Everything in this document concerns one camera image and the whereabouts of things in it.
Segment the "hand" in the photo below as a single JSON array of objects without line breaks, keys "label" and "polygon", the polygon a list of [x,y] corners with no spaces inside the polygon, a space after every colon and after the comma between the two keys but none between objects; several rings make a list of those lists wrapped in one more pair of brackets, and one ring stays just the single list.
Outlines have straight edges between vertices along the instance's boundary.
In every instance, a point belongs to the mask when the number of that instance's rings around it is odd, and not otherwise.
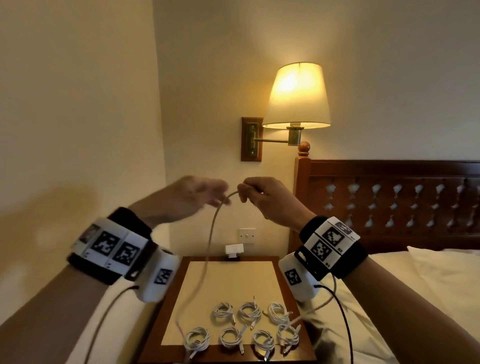
[{"label": "hand", "polygon": [[250,177],[238,185],[241,202],[250,200],[268,220],[297,232],[315,214],[307,209],[282,182],[273,177]]},{"label": "hand", "polygon": [[153,229],[159,224],[192,216],[205,204],[220,206],[227,190],[228,183],[223,180],[185,176],[135,202],[129,209]]}]

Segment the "wall lamp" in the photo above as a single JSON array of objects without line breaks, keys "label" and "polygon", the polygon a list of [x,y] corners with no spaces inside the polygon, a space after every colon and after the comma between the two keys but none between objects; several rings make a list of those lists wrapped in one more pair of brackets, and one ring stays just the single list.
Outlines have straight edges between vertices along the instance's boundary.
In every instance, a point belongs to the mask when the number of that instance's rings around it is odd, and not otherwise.
[{"label": "wall lamp", "polygon": [[[264,118],[242,118],[242,161],[262,161],[263,142],[299,146],[303,129],[330,126],[322,68],[292,63],[280,68]],[[263,128],[287,129],[287,140],[263,139]]]}]

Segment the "black cable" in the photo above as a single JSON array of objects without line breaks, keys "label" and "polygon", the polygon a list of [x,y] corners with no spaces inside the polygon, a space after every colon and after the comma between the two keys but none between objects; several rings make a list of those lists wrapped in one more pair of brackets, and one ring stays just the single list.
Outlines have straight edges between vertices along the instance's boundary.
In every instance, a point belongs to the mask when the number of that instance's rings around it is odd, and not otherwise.
[{"label": "black cable", "polygon": [[352,336],[350,335],[350,328],[348,327],[348,322],[347,322],[347,317],[345,316],[345,312],[343,311],[342,304],[340,303],[340,300],[335,296],[335,293],[328,287],[322,286],[321,284],[315,284],[315,288],[325,288],[327,291],[329,291],[333,298],[335,298],[336,303],[338,303],[338,307],[340,307],[340,311],[342,311],[342,316],[345,321],[345,326],[347,327],[347,334],[348,334],[348,343],[350,345],[350,364],[353,364],[353,345],[352,345]]},{"label": "black cable", "polygon": [[95,332],[93,333],[92,340],[90,341],[90,346],[88,347],[88,350],[87,350],[87,355],[85,357],[84,364],[87,364],[88,359],[90,359],[90,354],[92,353],[92,349],[93,349],[93,345],[95,344],[96,337],[98,336],[100,328],[102,327],[103,322],[105,321],[105,318],[107,317],[110,309],[113,307],[115,302],[120,298],[120,296],[122,296],[126,291],[137,290],[138,288],[139,288],[139,286],[130,286],[128,288],[125,288],[122,292],[117,294],[117,296],[113,299],[113,301],[108,305],[107,309],[105,310],[105,312],[102,315],[102,318],[100,319],[99,323],[96,326]]}]

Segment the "headboard finial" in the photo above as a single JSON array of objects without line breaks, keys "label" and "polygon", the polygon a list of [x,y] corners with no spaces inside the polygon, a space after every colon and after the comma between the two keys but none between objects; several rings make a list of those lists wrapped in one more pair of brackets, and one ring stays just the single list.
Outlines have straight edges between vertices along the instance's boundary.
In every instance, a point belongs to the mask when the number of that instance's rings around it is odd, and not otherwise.
[{"label": "headboard finial", "polygon": [[299,156],[300,157],[308,157],[310,150],[310,143],[307,141],[303,141],[299,145]]}]

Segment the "wooden headboard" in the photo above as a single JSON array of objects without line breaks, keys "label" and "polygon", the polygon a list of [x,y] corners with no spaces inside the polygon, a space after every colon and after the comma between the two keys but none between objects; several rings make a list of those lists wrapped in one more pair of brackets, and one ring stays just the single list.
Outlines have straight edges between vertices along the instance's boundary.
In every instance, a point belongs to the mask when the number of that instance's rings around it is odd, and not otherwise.
[{"label": "wooden headboard", "polygon": [[[370,254],[480,249],[480,162],[315,160],[309,149],[299,146],[295,196],[351,226]],[[288,252],[300,244],[291,232]]]}]

